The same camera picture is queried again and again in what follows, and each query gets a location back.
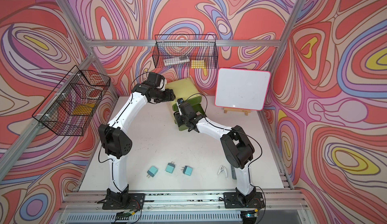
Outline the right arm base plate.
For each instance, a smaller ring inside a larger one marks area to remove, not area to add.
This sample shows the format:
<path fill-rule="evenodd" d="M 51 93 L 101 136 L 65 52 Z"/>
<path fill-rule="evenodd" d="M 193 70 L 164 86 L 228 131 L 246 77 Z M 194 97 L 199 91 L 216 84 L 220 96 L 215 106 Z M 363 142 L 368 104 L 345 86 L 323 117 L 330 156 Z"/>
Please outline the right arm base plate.
<path fill-rule="evenodd" d="M 224 192 L 221 198 L 226 209 L 254 208 L 261 210 L 266 207 L 266 202 L 261 192 L 252 191 L 249 195 L 239 192 Z"/>

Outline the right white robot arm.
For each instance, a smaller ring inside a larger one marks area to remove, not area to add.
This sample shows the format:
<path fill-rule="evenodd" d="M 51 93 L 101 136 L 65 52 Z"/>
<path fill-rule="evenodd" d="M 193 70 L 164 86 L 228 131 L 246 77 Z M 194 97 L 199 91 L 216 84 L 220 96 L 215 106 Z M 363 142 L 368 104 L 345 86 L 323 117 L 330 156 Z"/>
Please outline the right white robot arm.
<path fill-rule="evenodd" d="M 238 125 L 230 128 L 216 123 L 194 111 L 191 104 L 182 98 L 177 100 L 176 105 L 178 110 L 174 112 L 174 117 L 178 125 L 220 141 L 227 161 L 235 169 L 236 199 L 240 206 L 246 207 L 256 194 L 249 172 L 255 149 L 243 128 Z"/>

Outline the yellow green drawer cabinet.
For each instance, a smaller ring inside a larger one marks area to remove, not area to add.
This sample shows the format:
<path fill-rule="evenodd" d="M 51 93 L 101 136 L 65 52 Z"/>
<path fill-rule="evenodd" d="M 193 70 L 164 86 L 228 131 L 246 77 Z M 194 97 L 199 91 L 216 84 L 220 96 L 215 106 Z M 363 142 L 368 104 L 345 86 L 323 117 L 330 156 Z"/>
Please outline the yellow green drawer cabinet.
<path fill-rule="evenodd" d="M 177 99 L 183 98 L 184 102 L 189 102 L 191 105 L 202 103 L 203 96 L 197 89 L 193 80 L 190 78 L 167 83 L 166 89 L 173 89 L 174 94 L 176 96 L 174 101 L 169 102 L 173 121 L 174 121 L 173 113 L 175 111 L 178 111 L 178 108 L 176 105 Z"/>

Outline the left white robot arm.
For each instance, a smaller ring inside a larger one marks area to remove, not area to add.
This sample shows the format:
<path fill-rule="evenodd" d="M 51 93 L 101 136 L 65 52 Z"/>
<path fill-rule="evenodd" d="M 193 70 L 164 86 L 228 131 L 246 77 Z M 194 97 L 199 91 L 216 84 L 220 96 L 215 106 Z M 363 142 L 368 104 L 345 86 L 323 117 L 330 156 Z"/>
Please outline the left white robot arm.
<path fill-rule="evenodd" d="M 127 154 L 133 146 L 129 138 L 129 127 L 138 113 L 147 104 L 173 100 L 175 95 L 173 90 L 166 88 L 166 80 L 160 83 L 145 81 L 134 87 L 130 98 L 111 121 L 99 126 L 101 147 L 105 150 L 110 165 L 110 192 L 122 194 L 128 190 Z"/>

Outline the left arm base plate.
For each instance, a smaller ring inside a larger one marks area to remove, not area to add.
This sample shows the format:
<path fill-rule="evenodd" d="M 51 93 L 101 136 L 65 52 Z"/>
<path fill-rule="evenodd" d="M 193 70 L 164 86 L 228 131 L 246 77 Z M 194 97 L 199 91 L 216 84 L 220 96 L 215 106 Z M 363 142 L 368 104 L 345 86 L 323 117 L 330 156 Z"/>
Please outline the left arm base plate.
<path fill-rule="evenodd" d="M 111 192 L 106 195 L 102 201 L 103 210 L 140 210 L 143 208 L 145 202 L 144 193 L 115 193 Z"/>

